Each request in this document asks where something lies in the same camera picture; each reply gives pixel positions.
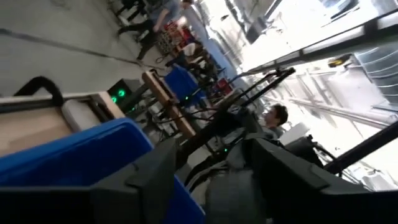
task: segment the green indicator light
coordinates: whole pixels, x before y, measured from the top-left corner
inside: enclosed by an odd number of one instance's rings
[[[118,95],[119,95],[120,97],[124,97],[124,96],[126,95],[126,91],[124,91],[124,90],[119,90],[119,91],[118,91]]]

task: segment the concrete floor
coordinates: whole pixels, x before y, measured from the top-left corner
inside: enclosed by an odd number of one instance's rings
[[[130,34],[115,38],[118,23],[106,0],[2,0],[0,8],[3,96],[39,75],[64,93],[92,92],[121,78],[139,78],[145,69],[125,62],[134,61],[140,48]],[[158,57],[152,49],[144,63],[155,65]]]

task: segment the blue plastic bin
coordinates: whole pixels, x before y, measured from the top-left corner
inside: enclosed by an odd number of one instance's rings
[[[0,187],[89,186],[153,149],[130,119],[117,119],[0,158]],[[202,209],[178,178],[163,223],[204,222]]]
[[[190,96],[199,88],[198,84],[188,71],[178,65],[176,65],[173,70],[166,75],[164,80],[179,101],[183,101],[185,97]],[[205,93],[203,91],[199,91],[195,96],[191,97],[186,106],[196,105],[205,97]]]

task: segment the black handle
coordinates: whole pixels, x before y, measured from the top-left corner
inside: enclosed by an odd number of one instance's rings
[[[46,77],[35,77],[27,82],[14,96],[32,96],[41,88],[45,88],[52,95],[52,101],[55,106],[62,106],[65,100],[61,91],[53,81]]]

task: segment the jeans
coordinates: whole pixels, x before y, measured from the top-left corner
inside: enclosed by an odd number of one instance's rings
[[[148,50],[153,48],[153,46],[157,42],[158,33],[154,32],[154,26],[155,26],[155,24],[152,21],[146,20],[139,24],[122,27],[118,31],[118,35],[121,35],[128,31],[138,31],[140,33],[143,33],[146,30],[149,31],[149,33],[141,41],[142,48],[141,48],[141,51],[139,52],[139,55],[137,58],[138,60],[142,60],[144,58],[145,54],[148,52]]]

